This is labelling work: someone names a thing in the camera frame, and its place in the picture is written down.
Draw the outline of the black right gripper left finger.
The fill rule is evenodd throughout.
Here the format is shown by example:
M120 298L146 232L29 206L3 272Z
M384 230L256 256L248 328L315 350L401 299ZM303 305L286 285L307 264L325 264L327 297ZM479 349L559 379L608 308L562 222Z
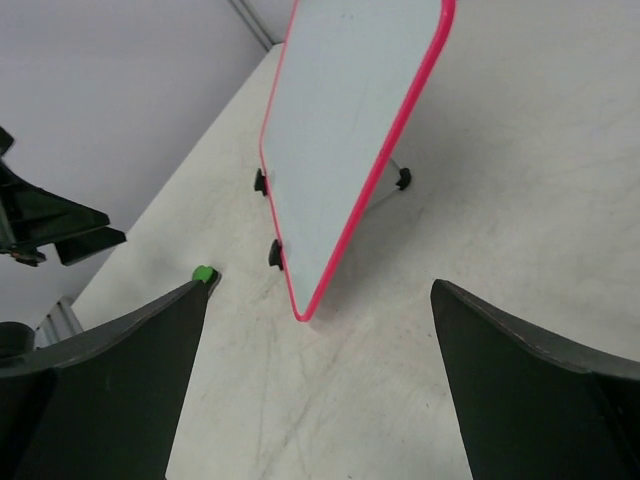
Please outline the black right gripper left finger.
M2 478L164 478L207 302L191 281L42 348L2 323Z

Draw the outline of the pink framed whiteboard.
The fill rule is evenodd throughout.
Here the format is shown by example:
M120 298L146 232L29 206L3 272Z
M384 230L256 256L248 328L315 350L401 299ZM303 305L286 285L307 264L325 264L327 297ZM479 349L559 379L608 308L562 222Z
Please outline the pink framed whiteboard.
M259 151L298 321L313 317L455 8L452 1L295 3Z

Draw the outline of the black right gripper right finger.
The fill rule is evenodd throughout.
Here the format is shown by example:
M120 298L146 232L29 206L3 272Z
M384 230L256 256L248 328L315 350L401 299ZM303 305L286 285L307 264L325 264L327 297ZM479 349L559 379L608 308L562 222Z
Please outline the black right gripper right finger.
M433 283L435 330L475 479L636 479L639 364Z

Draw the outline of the green bone-shaped eraser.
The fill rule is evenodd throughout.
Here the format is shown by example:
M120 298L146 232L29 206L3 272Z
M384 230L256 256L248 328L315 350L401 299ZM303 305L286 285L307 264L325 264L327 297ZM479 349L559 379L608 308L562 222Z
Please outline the green bone-shaped eraser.
M192 279L202 282L207 288L207 295L211 296L221 280L221 274L212 266L199 265L194 269Z

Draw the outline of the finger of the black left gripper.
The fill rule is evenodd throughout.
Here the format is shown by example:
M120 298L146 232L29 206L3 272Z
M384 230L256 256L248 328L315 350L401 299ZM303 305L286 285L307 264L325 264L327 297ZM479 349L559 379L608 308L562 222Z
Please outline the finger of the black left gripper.
M109 217L32 185L1 163L1 249L56 243L107 227Z
M122 244L126 235L120 230L104 227L55 243L61 263L74 265L98 253Z

